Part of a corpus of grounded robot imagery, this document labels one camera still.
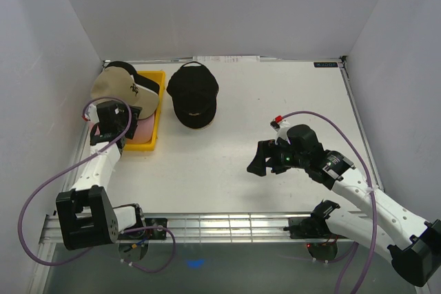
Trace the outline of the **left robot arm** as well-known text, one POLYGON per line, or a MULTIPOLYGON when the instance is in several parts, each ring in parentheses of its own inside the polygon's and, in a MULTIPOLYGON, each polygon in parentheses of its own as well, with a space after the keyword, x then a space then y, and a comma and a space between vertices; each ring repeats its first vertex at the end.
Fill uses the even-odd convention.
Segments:
POLYGON ((146 230, 138 204, 113 207, 107 186, 121 158, 126 140, 133 138, 142 108, 118 101, 96 106, 97 119, 90 130, 90 153, 82 174, 69 191, 56 198, 63 243, 69 250, 90 248, 117 241, 125 232, 141 237, 146 230))

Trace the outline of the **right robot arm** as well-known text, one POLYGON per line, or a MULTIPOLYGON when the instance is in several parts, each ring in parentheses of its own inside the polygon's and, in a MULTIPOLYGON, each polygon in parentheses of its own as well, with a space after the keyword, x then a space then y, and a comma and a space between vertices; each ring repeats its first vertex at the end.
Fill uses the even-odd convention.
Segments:
POLYGON ((292 235, 323 238, 335 234, 349 238, 390 262, 408 283, 422 287, 440 268, 440 221, 429 222, 398 204, 337 151, 324 149, 307 125, 276 126, 273 140, 258 142, 247 172, 263 177, 302 169, 311 180, 348 200, 364 213, 354 216, 337 202, 323 200, 298 224, 292 235))

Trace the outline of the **pink cap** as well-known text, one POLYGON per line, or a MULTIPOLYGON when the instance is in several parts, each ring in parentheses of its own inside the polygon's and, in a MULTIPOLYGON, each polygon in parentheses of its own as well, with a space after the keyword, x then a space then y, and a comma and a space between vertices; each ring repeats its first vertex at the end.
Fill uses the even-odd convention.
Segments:
POLYGON ((124 129, 121 126, 121 119, 114 117, 107 120, 100 120, 98 123, 89 124, 90 128, 90 145, 94 146, 98 143, 109 143, 115 138, 118 145, 121 143, 143 144, 148 142, 152 137, 154 126, 154 115, 147 119, 139 120, 133 139, 127 139, 121 134, 124 129))

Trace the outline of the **beige cap black R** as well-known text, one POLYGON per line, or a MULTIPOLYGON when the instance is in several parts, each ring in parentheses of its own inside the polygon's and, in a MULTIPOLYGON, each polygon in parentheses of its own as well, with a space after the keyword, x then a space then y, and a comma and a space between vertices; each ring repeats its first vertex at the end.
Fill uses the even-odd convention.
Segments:
POLYGON ((129 106, 141 107, 140 119, 150 117, 159 104, 159 94, 137 85, 123 68, 104 69, 94 81, 92 98, 111 96, 125 101, 129 106))

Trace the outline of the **black cap gold R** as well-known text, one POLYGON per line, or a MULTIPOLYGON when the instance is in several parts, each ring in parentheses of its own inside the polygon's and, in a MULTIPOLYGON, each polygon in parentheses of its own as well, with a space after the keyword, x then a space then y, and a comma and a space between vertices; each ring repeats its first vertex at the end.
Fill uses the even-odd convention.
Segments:
POLYGON ((203 129, 212 123, 219 85, 205 65, 198 61, 183 64, 169 79, 166 91, 172 98, 177 119, 184 126, 203 129))

